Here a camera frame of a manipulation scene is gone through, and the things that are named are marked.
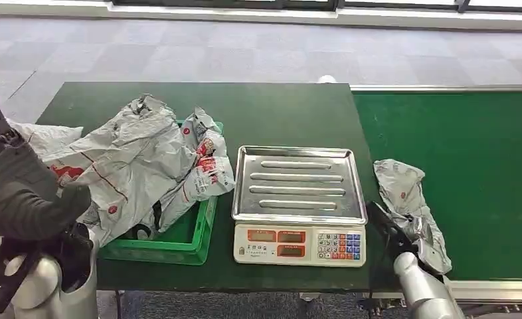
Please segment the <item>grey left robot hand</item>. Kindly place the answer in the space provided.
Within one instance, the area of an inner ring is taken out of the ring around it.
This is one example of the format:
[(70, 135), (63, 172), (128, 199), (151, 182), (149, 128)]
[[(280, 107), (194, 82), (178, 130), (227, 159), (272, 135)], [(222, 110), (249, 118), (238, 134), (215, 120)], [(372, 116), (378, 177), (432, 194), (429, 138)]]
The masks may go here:
[(58, 188), (56, 174), (0, 110), (0, 236), (49, 239), (74, 224), (91, 202), (86, 185)]

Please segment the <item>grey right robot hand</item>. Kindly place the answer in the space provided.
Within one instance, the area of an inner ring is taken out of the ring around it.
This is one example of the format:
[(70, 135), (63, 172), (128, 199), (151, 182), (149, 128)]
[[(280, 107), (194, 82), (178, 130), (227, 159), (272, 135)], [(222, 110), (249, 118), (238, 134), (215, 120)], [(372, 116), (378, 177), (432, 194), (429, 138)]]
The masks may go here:
[(375, 201), (368, 202), (366, 210), (369, 221), (385, 240), (387, 252), (392, 261), (402, 253), (412, 253), (417, 256), (417, 246), (379, 203)]

